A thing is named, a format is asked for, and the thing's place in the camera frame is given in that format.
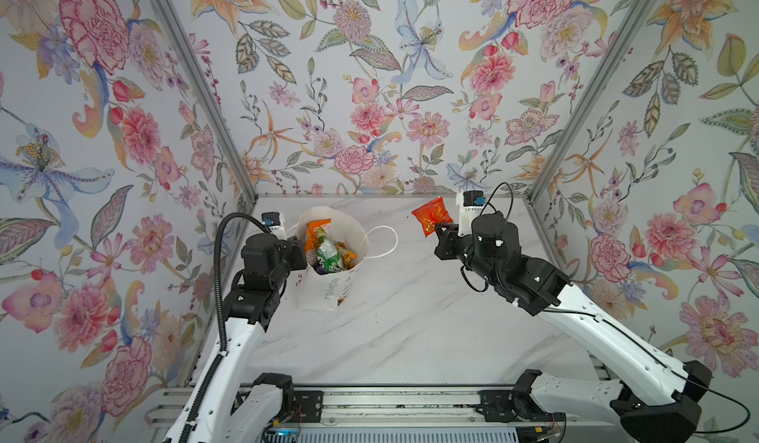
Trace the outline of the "red orange snack packet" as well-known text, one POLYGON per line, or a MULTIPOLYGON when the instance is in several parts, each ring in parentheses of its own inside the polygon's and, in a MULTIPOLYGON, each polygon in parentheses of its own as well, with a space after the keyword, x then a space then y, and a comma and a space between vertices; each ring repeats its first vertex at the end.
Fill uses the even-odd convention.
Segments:
POLYGON ((437 197, 418 207, 412 211, 412 215, 419 221, 425 237, 430 237, 435 233, 437 225, 454 223, 442 197, 437 197))

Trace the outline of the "orange Fox's fruits candy bag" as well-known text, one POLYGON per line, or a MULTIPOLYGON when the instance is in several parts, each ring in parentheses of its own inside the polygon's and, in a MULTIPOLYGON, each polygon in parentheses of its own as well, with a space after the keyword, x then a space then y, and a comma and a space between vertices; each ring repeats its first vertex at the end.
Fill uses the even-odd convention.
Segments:
POLYGON ((310 221, 306 225, 306 241, 304 242, 304 250, 306 251, 306 260, 309 263, 314 263, 317 260, 318 249, 318 231, 328 233, 331 226, 331 219, 310 221))

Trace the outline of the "green Fox's spring tea bag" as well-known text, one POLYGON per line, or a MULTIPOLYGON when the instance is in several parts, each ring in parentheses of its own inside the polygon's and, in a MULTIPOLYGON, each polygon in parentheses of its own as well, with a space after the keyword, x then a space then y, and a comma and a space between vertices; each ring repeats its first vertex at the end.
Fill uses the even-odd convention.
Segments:
POLYGON ((319 267, 326 273, 339 273, 344 269, 342 260, 337 249, 337 244, 328 233, 318 231, 317 262, 319 267))

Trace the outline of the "yellow orange biscuit packet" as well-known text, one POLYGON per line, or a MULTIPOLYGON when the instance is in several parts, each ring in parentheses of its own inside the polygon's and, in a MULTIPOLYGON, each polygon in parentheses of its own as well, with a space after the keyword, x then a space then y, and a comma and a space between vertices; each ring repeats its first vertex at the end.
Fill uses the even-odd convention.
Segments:
POLYGON ((353 269, 358 263, 358 256, 353 252, 346 243, 338 242, 337 249, 342 260, 342 267, 344 270, 353 269))

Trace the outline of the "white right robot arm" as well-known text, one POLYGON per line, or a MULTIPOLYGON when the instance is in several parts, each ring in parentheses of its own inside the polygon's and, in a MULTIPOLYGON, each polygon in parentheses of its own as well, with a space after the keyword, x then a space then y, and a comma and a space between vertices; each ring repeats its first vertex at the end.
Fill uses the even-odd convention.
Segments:
POLYGON ((529 369, 507 397, 487 403, 510 421, 536 421, 562 413, 614 424, 636 442, 686 442, 701 419, 700 399, 711 371, 656 349, 593 302, 549 261, 521 250, 516 225, 504 215, 464 214, 468 224, 436 225, 436 256, 457 259, 464 272, 482 278, 516 308, 582 345, 614 374, 609 381, 582 381, 529 369))

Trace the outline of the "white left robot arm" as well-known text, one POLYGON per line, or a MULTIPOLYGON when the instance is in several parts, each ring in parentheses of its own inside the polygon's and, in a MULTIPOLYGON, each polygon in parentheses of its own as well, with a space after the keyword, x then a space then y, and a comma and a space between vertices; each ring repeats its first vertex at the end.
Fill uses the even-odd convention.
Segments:
POLYGON ((253 351, 280 306, 290 275, 308 268, 304 243, 258 233, 241 250, 243 268, 221 302, 219 337, 199 384, 165 442, 260 442, 293 412, 293 379, 264 373, 243 389, 253 351))

